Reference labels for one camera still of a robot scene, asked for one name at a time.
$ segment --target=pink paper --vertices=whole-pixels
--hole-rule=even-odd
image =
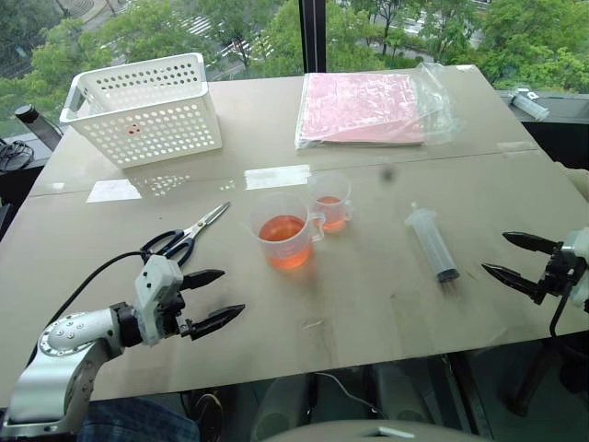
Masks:
[[[415,91],[403,74],[309,74],[302,141],[420,144]]]

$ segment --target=scissor blade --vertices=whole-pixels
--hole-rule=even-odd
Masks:
[[[517,247],[526,250],[541,251],[548,255],[550,255],[557,246],[557,243],[554,241],[524,232],[504,232],[503,237]]]
[[[223,212],[225,210],[227,210],[229,208],[230,205],[231,205],[230,202],[226,202],[225,204],[221,204],[219,207],[217,207],[216,209],[214,209],[212,212],[209,212],[204,217],[204,219],[202,220],[202,222],[205,225],[212,224],[219,216],[221,216],[223,214]]]
[[[537,295],[537,284],[528,281],[511,269],[496,264],[482,264],[482,268],[505,285],[534,298]]]

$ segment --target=black scissor handle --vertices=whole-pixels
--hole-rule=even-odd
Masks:
[[[155,255],[163,255],[168,250],[178,243],[184,237],[184,230],[169,230],[168,232],[164,232],[161,235],[157,235],[156,237],[150,239],[142,248],[141,251],[150,251],[156,244],[162,242],[164,239],[172,237],[160,250],[153,251]]]
[[[178,267],[181,267],[182,264],[184,262],[186,262],[186,260],[188,260],[189,257],[192,255],[192,251],[194,250],[194,239],[185,238],[183,241],[181,241],[179,244],[174,246],[172,249],[169,249],[166,252],[164,252],[163,255],[166,258],[171,259],[175,255],[180,253],[180,251],[183,249],[186,249],[186,251],[184,252],[182,257],[178,260]]]

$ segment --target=floor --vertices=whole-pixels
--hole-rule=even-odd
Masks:
[[[503,397],[515,391],[533,359],[539,343],[520,343],[495,347],[468,355],[483,407],[489,420],[493,438],[502,442],[553,441],[586,442],[589,435],[589,400],[587,394],[570,394],[559,382],[560,361],[555,359],[531,402],[528,416],[523,418],[510,413],[503,405]],[[442,425],[440,407],[424,359],[411,359],[398,363],[411,377],[417,391],[424,398],[436,425]],[[336,375],[351,394],[363,395],[361,368],[335,370]],[[223,387],[220,394],[225,407],[225,442],[249,441],[249,432],[258,407],[271,380]],[[450,382],[458,414],[464,431],[468,421],[459,405],[456,386]],[[312,414],[312,422],[338,419],[364,419],[366,407],[351,401],[329,378],[318,379],[319,402]],[[182,413],[179,395],[157,395],[150,399]]]

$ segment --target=measuring cup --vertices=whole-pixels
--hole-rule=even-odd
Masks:
[[[350,181],[339,172],[319,172],[309,178],[308,185],[314,200],[313,210],[325,215],[323,230],[342,230],[346,221],[352,219]]]
[[[310,221],[318,233],[311,235]],[[323,239],[322,213],[310,212],[303,200],[290,193],[271,193],[254,205],[248,221],[268,262],[281,270],[302,265],[311,255],[311,243]]]

